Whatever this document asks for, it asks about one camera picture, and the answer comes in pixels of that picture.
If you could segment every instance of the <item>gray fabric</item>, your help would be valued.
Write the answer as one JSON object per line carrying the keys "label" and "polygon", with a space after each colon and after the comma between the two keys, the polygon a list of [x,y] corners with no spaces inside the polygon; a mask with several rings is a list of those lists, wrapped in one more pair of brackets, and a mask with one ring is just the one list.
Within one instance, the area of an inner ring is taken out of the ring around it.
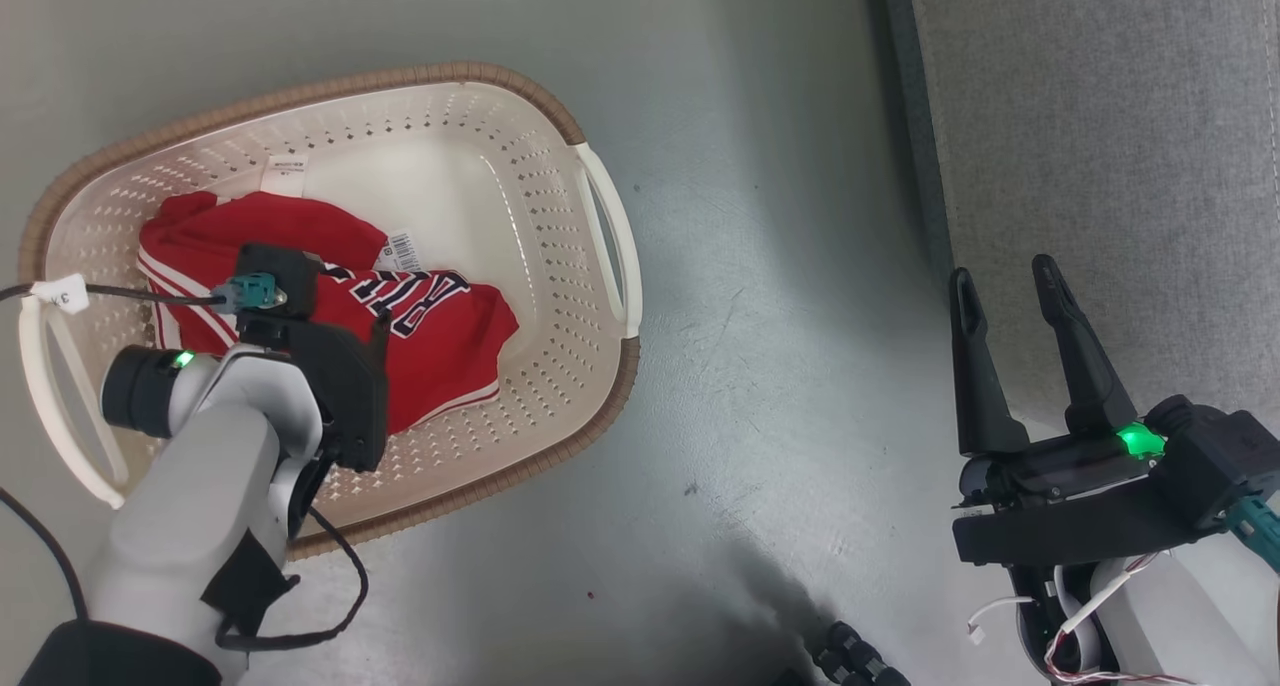
{"label": "gray fabric", "polygon": [[1280,426],[1275,0],[913,5],[955,261],[1015,408],[1066,404],[1046,252],[1139,410],[1180,392]]}
{"label": "gray fabric", "polygon": [[937,143],[933,138],[933,118],[929,113],[929,95],[924,82],[924,60],[915,27],[911,0],[886,0],[893,35],[893,51],[902,79],[902,101],[906,111],[908,133],[911,136],[911,159],[919,188],[924,221],[924,242],[929,250],[929,267],[940,284],[955,267],[951,257],[951,235],[947,233],[946,202],[942,198],[942,174],[938,172]]}

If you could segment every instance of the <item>beige plastic basket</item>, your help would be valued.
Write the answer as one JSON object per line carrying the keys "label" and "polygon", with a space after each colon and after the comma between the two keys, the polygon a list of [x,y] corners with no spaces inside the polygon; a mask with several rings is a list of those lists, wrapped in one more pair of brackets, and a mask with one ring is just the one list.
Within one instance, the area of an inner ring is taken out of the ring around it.
{"label": "beige plastic basket", "polygon": [[[330,476],[316,504],[352,541],[545,471],[617,419],[640,355],[640,271],[626,212],[562,104],[502,67],[447,63],[302,86],[101,150],[37,203],[22,241],[22,280],[83,273],[142,288],[137,230],[160,202],[193,189],[248,193],[274,154],[307,154],[306,197],[383,230],[411,230],[424,266],[498,285],[520,321],[499,357],[498,401],[393,436],[375,474]],[[119,349],[154,344],[151,308],[93,297],[88,311],[63,317],[24,299],[19,333],[55,448],[118,507],[163,444],[106,426],[96,385]],[[83,448],[91,442],[68,416],[58,387],[68,379],[54,376],[49,335],[102,453]],[[332,548],[303,531],[291,554]]]}

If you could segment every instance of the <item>basket handle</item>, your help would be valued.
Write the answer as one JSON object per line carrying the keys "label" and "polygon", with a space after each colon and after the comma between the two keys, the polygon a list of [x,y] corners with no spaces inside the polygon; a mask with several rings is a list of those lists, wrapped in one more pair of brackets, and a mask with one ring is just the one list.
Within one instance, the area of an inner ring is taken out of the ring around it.
{"label": "basket handle", "polygon": [[[111,467],[110,477],[102,474],[76,439],[67,403],[54,380],[49,343],[45,340],[46,326],[52,331],[54,340],[65,357],[72,381],[76,381],[76,389],[84,402],[84,410],[93,424],[102,451],[106,452],[106,461]],[[102,420],[97,394],[84,371],[79,351],[76,348],[76,340],[72,338],[63,312],[59,308],[46,306],[41,298],[23,298],[22,314],[18,316],[18,346],[22,349],[22,370],[27,375],[27,387],[31,390],[31,399],[36,403],[36,413],[40,413],[40,420],[44,422],[54,448],[58,449],[58,454],[63,457],[67,467],[72,468],[72,475],[91,494],[110,504],[111,508],[120,508],[124,506],[124,495],[120,494],[118,485],[128,481],[129,470],[124,463],[120,447],[115,443],[115,435],[111,434],[111,427]]]}
{"label": "basket handle", "polygon": [[[582,164],[589,189],[584,191],[586,200],[586,220],[591,227],[591,235],[595,239],[595,253],[600,259],[600,267],[604,270],[604,284],[609,292],[609,302],[613,306],[613,316],[622,323],[627,339],[640,334],[640,316],[644,302],[640,293],[640,256],[636,253],[635,235],[631,234],[631,221],[627,221],[626,209],[622,207],[622,197],[613,186],[604,163],[595,155],[586,143],[575,145],[579,161]],[[609,261],[609,250],[604,243],[604,234],[600,230],[599,218],[591,198],[591,191],[599,198],[604,220],[612,235],[613,248],[618,256],[618,273],[622,282],[616,284],[613,279],[613,265]]]}

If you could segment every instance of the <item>concrete floor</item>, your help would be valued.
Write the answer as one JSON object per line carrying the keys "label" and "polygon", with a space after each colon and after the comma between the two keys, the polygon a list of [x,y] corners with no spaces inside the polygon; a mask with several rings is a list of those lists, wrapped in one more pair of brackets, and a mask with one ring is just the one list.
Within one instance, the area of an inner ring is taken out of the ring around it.
{"label": "concrete floor", "polygon": [[[626,198],[644,355],[598,444],[361,546],[337,641],[244,683],[730,683],[845,618],[915,683],[1034,682],[1007,591],[960,564],[946,312],[928,280],[881,0],[0,0],[0,253],[82,154],[285,84],[452,58],[559,95]],[[4,273],[12,276],[5,259]],[[108,522],[47,448],[0,314],[0,485],[86,567]],[[0,518],[0,681],[69,616]],[[342,555],[264,632],[328,627]]]}

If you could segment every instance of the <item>green light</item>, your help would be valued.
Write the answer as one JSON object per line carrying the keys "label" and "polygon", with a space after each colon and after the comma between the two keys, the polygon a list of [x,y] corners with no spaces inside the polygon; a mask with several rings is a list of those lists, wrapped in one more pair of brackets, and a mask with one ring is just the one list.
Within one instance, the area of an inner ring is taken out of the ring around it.
{"label": "green light", "polygon": [[1148,457],[1165,453],[1165,439],[1152,434],[1151,427],[1143,426],[1142,424],[1133,422],[1121,430],[1116,431],[1116,436],[1124,440],[1124,445],[1128,445],[1129,454],[1133,457]]}

